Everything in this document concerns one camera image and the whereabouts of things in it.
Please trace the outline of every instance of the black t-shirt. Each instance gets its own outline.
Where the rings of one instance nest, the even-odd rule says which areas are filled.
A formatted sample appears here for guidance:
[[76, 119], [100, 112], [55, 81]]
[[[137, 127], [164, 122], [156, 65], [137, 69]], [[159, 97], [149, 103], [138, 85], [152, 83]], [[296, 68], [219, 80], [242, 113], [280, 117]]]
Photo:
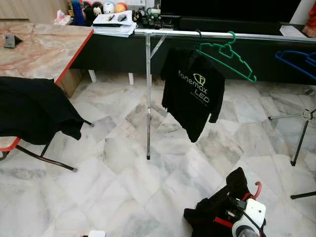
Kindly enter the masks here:
[[202, 133], [209, 114], [220, 113], [225, 79], [212, 61], [195, 50], [171, 49], [161, 71], [165, 80], [162, 105], [186, 129], [191, 142]]

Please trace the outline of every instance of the plush toy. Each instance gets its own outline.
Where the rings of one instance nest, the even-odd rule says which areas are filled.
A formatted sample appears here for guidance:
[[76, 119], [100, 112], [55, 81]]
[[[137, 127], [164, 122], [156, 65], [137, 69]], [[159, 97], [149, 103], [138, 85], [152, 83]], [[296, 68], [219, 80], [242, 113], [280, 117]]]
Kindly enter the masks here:
[[100, 14], [104, 14], [104, 12], [103, 12], [103, 5], [99, 1], [95, 1], [92, 4], [92, 9], [93, 9], [94, 15], [96, 15], [96, 16], [100, 15]]
[[123, 11], [127, 11], [127, 5], [123, 2], [119, 2], [118, 4], [116, 4], [115, 13], [119, 13]]
[[85, 14], [86, 24], [87, 26], [91, 26], [96, 16], [94, 15], [92, 6], [89, 2], [84, 1], [83, 6], [84, 6], [83, 13]]
[[114, 13], [115, 6], [113, 2], [106, 2], [103, 7], [104, 14]]
[[133, 21], [134, 22], [139, 22], [139, 21], [141, 21], [142, 20], [142, 17], [143, 17], [143, 15], [142, 15], [142, 12], [141, 11], [133, 11]]

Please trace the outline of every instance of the metal rail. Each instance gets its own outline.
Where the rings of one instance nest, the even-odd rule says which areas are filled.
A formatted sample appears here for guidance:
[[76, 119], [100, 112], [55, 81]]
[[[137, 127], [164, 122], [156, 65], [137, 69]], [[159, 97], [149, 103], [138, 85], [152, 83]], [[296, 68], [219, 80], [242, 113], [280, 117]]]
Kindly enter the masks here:
[[[95, 31], [94, 34], [102, 35], [102, 32]], [[147, 159], [150, 159], [150, 122], [151, 122], [151, 58], [158, 51], [164, 39], [170, 37], [200, 37], [200, 34], [195, 31], [172, 31], [172, 30], [154, 30], [154, 29], [135, 29], [136, 36], [145, 36], [146, 38], [146, 78], [147, 78]], [[159, 42], [151, 52], [151, 36], [161, 36]], [[219, 32], [201, 32], [203, 38], [218, 38], [232, 39], [230, 33]], [[269, 40], [283, 42], [300, 42], [314, 43], [316, 39], [301, 38], [301, 37], [285, 37], [285, 36], [270, 36], [270, 35], [255, 35], [255, 34], [236, 34], [239, 40]]]

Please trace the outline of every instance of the ball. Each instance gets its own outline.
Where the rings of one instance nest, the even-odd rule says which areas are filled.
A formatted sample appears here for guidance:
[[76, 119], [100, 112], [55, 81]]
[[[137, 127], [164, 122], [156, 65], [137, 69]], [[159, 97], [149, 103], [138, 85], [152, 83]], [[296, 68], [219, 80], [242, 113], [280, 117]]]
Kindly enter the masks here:
[[123, 2], [119, 2], [118, 4], [116, 4], [115, 6], [115, 13], [119, 13], [122, 11], [127, 11], [127, 5]]
[[114, 3], [110, 1], [106, 2], [103, 6], [103, 11], [104, 11], [104, 14], [114, 13], [115, 11]]

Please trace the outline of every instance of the white object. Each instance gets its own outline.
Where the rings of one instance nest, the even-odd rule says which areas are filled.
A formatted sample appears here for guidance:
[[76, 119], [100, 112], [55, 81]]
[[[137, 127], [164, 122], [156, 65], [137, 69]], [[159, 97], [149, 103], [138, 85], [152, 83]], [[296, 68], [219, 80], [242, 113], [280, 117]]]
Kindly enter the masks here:
[[[262, 203], [249, 198], [247, 200], [246, 210], [244, 211], [250, 218], [261, 227], [266, 215], [266, 206]], [[233, 237], [237, 237], [236, 230], [239, 226], [250, 226], [254, 232], [260, 236], [259, 230], [249, 221], [249, 219], [243, 215], [239, 221], [236, 221], [233, 225], [232, 232]]]
[[[126, 15], [126, 20], [124, 21], [118, 21], [118, 17], [120, 15]], [[93, 24], [102, 24], [102, 25], [107, 25], [107, 24], [119, 24], [119, 25], [126, 25], [126, 26], [130, 26], [133, 23], [133, 19], [132, 19], [132, 11], [123, 11], [123, 12], [119, 12], [119, 13], [114, 13], [114, 17], [111, 21], [109, 21], [109, 17], [112, 14], [100, 14], [97, 16], [97, 18], [95, 18], [95, 20], [93, 21]]]
[[71, 23], [71, 17], [69, 15], [65, 15], [61, 10], [57, 11], [57, 18], [52, 21], [54, 25], [69, 25]]
[[161, 10], [160, 10], [160, 9], [154, 9], [154, 8], [152, 8], [152, 10], [151, 10], [150, 13], [160, 14], [160, 13], [161, 13]]
[[88, 237], [105, 237], [105, 231], [90, 231]]
[[309, 18], [308, 13], [312, 9], [314, 3], [315, 3], [315, 0], [301, 0], [290, 23], [304, 25]]
[[122, 25], [120, 27], [94, 26], [94, 33], [105, 36], [129, 37], [135, 30], [137, 24], [133, 22], [130, 26]]
[[89, 71], [89, 75], [91, 77], [91, 81], [92, 82], [97, 82], [97, 76], [95, 75], [94, 70], [88, 70]]
[[103, 6], [104, 14], [114, 13], [115, 6], [113, 2], [106, 2]]
[[146, 0], [127, 0], [127, 5], [145, 6]]
[[294, 26], [281, 26], [280, 32], [283, 36], [290, 37], [303, 37], [306, 38], [299, 30], [297, 30]]
[[134, 74], [128, 73], [129, 84], [134, 85]]

